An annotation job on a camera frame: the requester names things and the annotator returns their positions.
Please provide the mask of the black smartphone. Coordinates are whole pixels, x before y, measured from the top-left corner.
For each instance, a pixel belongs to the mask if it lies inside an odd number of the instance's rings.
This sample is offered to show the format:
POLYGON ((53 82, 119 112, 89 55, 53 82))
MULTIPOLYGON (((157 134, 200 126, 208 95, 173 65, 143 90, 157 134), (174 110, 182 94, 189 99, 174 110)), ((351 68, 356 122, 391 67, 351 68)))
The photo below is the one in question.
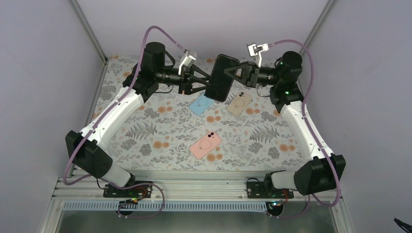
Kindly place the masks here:
POLYGON ((233 79, 224 73, 226 68, 236 67, 240 61, 225 54, 219 54, 216 58, 209 79, 209 86, 204 95, 212 100, 224 102, 230 92, 233 79))

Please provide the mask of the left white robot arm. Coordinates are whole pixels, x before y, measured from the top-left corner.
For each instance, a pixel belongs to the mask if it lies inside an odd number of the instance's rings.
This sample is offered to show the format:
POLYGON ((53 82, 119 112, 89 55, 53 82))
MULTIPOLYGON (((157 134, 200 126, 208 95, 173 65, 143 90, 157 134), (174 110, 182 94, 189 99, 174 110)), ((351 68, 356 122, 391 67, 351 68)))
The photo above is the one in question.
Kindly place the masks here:
POLYGON ((131 113, 157 92, 159 84, 176 85, 182 95, 191 95, 209 86, 210 75, 194 65, 196 53, 185 51, 178 68, 167 66, 166 57, 175 62, 162 43, 148 43, 132 74, 104 111, 78 133, 70 131, 66 135, 69 153, 66 173, 75 164, 86 171, 88 177, 110 183, 124 197, 134 193, 134 176, 117 165, 105 151, 113 134, 131 113))

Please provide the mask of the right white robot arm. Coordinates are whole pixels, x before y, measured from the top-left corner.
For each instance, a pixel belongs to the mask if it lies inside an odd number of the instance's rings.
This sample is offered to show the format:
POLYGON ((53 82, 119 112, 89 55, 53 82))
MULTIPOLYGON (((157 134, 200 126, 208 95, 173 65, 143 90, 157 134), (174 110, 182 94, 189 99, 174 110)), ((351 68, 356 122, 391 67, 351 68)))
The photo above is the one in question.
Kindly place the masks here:
POLYGON ((335 189, 339 195, 339 182, 346 161, 325 143, 311 120, 304 96, 296 83, 302 72, 301 55, 287 51, 273 67, 259 67, 247 61, 242 62, 238 69, 239 82, 245 86, 270 86, 271 103, 292 129, 301 153, 309 158, 296 171, 268 173, 263 182, 264 194, 274 198, 282 189, 291 189, 306 196, 335 189))

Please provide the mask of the light blue phone case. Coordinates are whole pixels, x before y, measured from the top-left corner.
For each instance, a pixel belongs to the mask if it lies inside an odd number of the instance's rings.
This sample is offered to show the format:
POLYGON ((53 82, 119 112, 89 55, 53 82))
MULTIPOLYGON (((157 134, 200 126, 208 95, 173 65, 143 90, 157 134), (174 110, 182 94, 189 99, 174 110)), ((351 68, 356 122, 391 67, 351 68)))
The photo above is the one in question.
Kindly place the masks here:
POLYGON ((204 94, 201 94, 190 106, 189 109, 193 111, 196 115, 200 116, 203 112, 209 108, 215 100, 212 100, 206 97, 204 94))

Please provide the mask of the beige phone case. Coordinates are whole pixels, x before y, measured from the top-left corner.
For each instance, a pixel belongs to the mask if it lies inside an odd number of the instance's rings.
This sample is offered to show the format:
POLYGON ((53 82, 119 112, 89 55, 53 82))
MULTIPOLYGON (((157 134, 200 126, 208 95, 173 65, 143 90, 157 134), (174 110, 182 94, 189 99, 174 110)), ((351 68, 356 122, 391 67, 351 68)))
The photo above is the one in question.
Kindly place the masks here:
POLYGON ((234 116, 239 116, 252 101, 252 96, 246 92, 240 92, 228 105, 227 110, 234 116))

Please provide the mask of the pink phone case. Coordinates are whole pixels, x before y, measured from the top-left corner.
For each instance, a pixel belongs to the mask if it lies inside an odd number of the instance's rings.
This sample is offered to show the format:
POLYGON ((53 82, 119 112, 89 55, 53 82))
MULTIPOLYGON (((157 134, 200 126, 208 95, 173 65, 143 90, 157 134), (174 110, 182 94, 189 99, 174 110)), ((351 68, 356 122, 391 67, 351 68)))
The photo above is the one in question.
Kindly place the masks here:
POLYGON ((220 145, 221 142, 221 137, 216 132, 210 131, 191 145, 189 151, 196 159, 201 159, 220 145))

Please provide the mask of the floral patterned table mat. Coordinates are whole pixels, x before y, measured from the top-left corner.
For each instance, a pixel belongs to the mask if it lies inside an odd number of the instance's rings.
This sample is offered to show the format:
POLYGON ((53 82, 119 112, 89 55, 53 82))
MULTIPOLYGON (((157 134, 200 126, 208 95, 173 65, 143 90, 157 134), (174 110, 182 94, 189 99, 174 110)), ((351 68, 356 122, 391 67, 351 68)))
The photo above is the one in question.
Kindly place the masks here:
POLYGON ((128 170, 275 171, 296 169, 307 158, 291 128, 268 98, 269 89, 233 82, 225 102, 198 116, 189 106, 199 93, 180 95, 177 87, 159 86, 109 140, 107 153, 128 170), (239 116, 228 112, 240 93, 252 101, 239 116), (214 131, 222 142, 201 159, 189 147, 214 131))

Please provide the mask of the aluminium corner frame post left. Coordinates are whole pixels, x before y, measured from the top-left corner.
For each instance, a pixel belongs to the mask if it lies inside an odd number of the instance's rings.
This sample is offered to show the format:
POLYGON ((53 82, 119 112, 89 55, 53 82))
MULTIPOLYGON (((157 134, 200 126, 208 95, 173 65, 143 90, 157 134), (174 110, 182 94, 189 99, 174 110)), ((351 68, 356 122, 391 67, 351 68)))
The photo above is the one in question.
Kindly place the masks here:
POLYGON ((87 36, 89 37, 91 43, 93 44, 93 46, 94 46, 96 52, 98 53, 100 59, 102 60, 102 62, 104 64, 106 64, 108 58, 105 55, 105 53, 104 53, 104 51, 103 51, 103 49, 102 49, 102 47, 101 47, 101 45, 100 45, 100 43, 99 43, 99 41, 96 37, 91 25, 89 24, 89 22, 88 22, 88 20, 85 16, 80 4, 79 4, 79 2, 77 0, 70 0, 70 3, 73 6, 74 11, 77 14, 77 17, 79 18, 83 28, 86 31, 87 36))

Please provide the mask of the aluminium corner frame post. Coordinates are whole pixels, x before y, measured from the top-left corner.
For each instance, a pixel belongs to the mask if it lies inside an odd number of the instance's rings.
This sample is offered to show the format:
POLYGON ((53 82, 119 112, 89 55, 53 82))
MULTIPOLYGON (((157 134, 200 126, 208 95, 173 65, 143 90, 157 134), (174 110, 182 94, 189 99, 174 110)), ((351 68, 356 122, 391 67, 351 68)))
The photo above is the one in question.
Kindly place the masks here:
POLYGON ((79 18, 83 28, 86 31, 87 36, 89 37, 91 43, 93 44, 93 46, 94 46, 96 52, 98 53, 100 59, 102 60, 102 62, 104 64, 106 64, 108 58, 105 55, 105 53, 104 53, 104 51, 103 51, 103 49, 102 49, 102 47, 101 47, 101 45, 100 45, 100 43, 99 43, 99 41, 96 37, 91 25, 89 24, 89 22, 88 22, 88 20, 85 16, 80 4, 79 4, 79 2, 77 0, 70 0, 70 3, 73 6, 74 11, 77 14, 77 17, 79 18))
POLYGON ((298 0, 297 8, 293 12, 298 21, 294 29, 297 35, 292 38, 308 48, 335 2, 335 0, 298 0))

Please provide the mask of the aluminium corner frame post right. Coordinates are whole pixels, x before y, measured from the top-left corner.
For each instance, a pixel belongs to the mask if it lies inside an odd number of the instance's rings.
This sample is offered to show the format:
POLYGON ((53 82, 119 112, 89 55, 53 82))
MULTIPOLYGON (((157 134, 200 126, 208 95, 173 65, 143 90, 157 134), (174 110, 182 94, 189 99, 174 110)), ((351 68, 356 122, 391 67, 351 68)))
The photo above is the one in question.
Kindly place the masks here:
POLYGON ((335 2, 335 0, 298 0, 297 8, 293 12, 298 21, 294 29, 297 35, 292 38, 308 48, 335 2))

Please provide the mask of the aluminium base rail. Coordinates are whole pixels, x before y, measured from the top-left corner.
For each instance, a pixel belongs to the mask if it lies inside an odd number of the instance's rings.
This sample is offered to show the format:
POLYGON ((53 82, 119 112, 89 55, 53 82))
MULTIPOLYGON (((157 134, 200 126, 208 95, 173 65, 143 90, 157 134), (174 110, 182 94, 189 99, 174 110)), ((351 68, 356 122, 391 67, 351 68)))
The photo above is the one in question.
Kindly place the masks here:
MULTIPOLYGON (((169 201, 246 201, 246 180, 262 180, 264 171, 160 171, 133 170, 140 181, 152 181, 162 190, 151 192, 152 200, 169 201)), ((66 186, 58 179, 52 197, 56 200, 102 200, 103 190, 94 178, 66 186)))

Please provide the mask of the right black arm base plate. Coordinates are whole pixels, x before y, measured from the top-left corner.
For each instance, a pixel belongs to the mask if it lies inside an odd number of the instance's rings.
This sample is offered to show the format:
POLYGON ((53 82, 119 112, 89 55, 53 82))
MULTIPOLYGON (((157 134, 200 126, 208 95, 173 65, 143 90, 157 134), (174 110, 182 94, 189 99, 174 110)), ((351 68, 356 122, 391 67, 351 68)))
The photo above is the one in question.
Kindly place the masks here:
POLYGON ((257 178, 246 181, 246 193, 249 199, 293 199, 294 193, 288 189, 276 189, 269 182, 257 178))

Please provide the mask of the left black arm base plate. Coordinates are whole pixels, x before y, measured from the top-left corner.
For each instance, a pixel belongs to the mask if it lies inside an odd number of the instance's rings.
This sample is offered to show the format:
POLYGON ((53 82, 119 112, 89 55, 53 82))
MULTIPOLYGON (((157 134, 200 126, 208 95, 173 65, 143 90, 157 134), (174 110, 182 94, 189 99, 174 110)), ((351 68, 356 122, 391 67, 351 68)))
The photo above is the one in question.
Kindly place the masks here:
POLYGON ((127 184, 127 189, 119 189, 107 184, 104 188, 103 197, 105 198, 127 198, 127 199, 141 199, 150 198, 153 188, 151 181, 134 181, 127 184))

